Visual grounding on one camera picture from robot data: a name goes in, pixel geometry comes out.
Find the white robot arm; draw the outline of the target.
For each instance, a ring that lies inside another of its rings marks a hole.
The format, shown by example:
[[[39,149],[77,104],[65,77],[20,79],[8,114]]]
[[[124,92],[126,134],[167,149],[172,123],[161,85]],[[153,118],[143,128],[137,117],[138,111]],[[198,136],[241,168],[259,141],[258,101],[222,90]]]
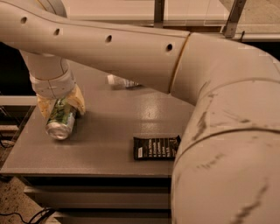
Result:
[[[93,224],[280,224],[279,64],[213,35],[74,21],[59,2],[0,0],[1,41],[44,98],[97,120],[55,144],[39,122],[3,166],[55,178],[171,179],[80,214]]]

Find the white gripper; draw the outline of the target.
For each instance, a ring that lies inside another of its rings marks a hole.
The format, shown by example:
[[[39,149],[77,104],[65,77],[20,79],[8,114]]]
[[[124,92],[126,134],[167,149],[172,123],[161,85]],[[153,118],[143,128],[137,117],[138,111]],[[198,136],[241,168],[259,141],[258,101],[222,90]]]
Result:
[[[66,101],[81,116],[86,113],[85,100],[71,70],[67,70],[57,78],[40,80],[30,75],[32,89],[37,94],[37,104],[41,115],[48,118],[53,110],[55,99],[66,96]]]

